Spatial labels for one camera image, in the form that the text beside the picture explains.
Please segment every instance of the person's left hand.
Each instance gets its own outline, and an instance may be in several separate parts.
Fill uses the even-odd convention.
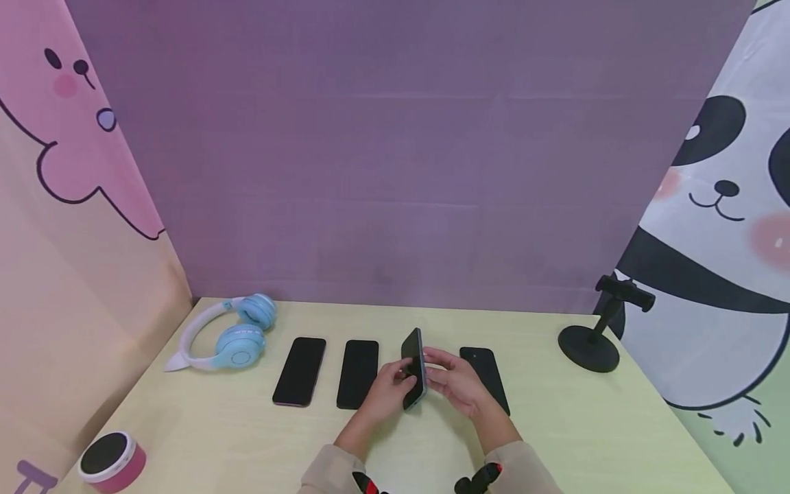
[[[382,365],[357,413],[373,424],[380,424],[395,412],[403,410],[403,398],[417,384],[416,375],[406,377],[401,370],[411,362],[411,358],[405,358]]]

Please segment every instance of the blue headphones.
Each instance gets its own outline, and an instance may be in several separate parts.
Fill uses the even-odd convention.
[[[234,309],[243,324],[236,324],[222,332],[216,341],[216,355],[208,358],[191,356],[192,342],[203,327],[216,317]],[[164,371],[178,371],[187,367],[204,371],[248,367],[263,353],[266,347],[263,332],[271,328],[275,320],[277,320],[277,306],[274,300],[261,293],[228,299],[211,306],[193,319],[181,333],[179,351],[167,361]]]

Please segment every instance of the bear eye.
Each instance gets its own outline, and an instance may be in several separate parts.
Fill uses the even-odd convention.
[[[773,145],[768,158],[768,173],[782,200],[790,206],[790,129]]]
[[[705,100],[672,166],[707,160],[724,151],[738,137],[746,122],[746,108],[732,96]]]
[[[50,48],[44,48],[44,57],[47,58],[47,62],[49,62],[53,68],[58,70],[63,68],[63,64],[61,63],[60,58],[58,58],[58,54],[55,53],[54,50]]]

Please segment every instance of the purple wall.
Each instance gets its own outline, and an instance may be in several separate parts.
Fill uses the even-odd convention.
[[[197,296],[589,311],[754,0],[69,0]]]

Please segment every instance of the pink cheek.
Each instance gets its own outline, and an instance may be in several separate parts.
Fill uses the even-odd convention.
[[[667,175],[664,175],[664,180],[661,181],[661,185],[659,185],[653,199],[666,199],[677,192],[679,187],[680,174],[674,168],[669,168]]]
[[[52,87],[61,98],[71,98],[77,94],[77,80],[69,74],[60,74]]]
[[[763,262],[790,273],[790,213],[760,218],[751,229],[750,240]]]

